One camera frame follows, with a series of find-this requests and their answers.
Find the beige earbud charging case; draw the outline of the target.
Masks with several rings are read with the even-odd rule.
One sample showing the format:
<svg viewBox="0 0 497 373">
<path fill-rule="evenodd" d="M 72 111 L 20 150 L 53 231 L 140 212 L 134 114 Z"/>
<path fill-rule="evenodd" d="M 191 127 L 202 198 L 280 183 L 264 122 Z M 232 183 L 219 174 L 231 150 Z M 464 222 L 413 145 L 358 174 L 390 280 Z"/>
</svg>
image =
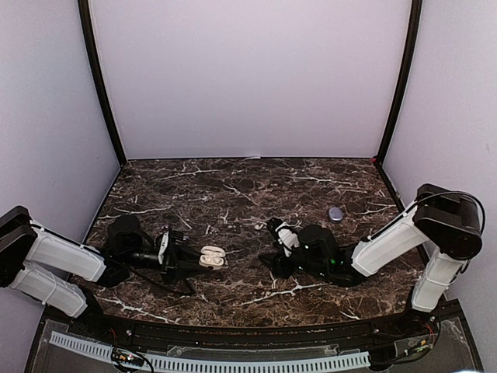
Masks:
<svg viewBox="0 0 497 373">
<path fill-rule="evenodd" d="M 200 250 L 199 265 L 212 270 L 219 270 L 224 265 L 226 252 L 217 246 L 204 246 Z"/>
</svg>

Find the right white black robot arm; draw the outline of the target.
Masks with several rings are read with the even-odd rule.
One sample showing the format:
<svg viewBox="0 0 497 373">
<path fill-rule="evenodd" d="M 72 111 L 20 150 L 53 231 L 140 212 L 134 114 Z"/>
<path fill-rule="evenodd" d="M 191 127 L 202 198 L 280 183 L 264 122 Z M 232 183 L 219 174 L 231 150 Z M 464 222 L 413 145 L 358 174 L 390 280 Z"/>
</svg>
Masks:
<svg viewBox="0 0 497 373">
<path fill-rule="evenodd" d="M 259 255 L 273 276 L 290 277 L 296 270 L 320 281 L 351 288 L 381 268 L 427 242 L 436 250 L 412 289 L 410 309 L 397 318 L 396 330 L 412 337 L 426 324 L 446 289 L 482 249 L 486 213 L 470 193 L 429 183 L 397 217 L 373 235 L 340 246 L 332 231 L 320 225 L 296 230 L 279 218 L 266 227 L 274 239 L 274 253 Z"/>
</svg>

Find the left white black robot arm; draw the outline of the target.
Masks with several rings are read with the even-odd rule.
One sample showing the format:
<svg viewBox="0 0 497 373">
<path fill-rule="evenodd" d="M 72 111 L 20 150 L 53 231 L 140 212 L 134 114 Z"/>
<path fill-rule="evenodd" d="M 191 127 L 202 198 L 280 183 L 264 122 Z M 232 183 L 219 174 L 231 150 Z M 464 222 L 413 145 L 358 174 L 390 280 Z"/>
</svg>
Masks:
<svg viewBox="0 0 497 373">
<path fill-rule="evenodd" d="M 186 247 L 184 234 L 166 229 L 152 238 L 134 214 L 120 216 L 107 229 L 103 248 L 65 238 L 16 206 L 1 217 L 1 286 L 21 291 L 45 305 L 62 311 L 93 339 L 109 333 L 109 320 L 91 291 L 70 284 L 52 268 L 74 274 L 105 288 L 125 281 L 140 268 L 160 273 L 158 286 L 167 292 L 176 281 L 212 269 L 206 253 Z"/>
</svg>

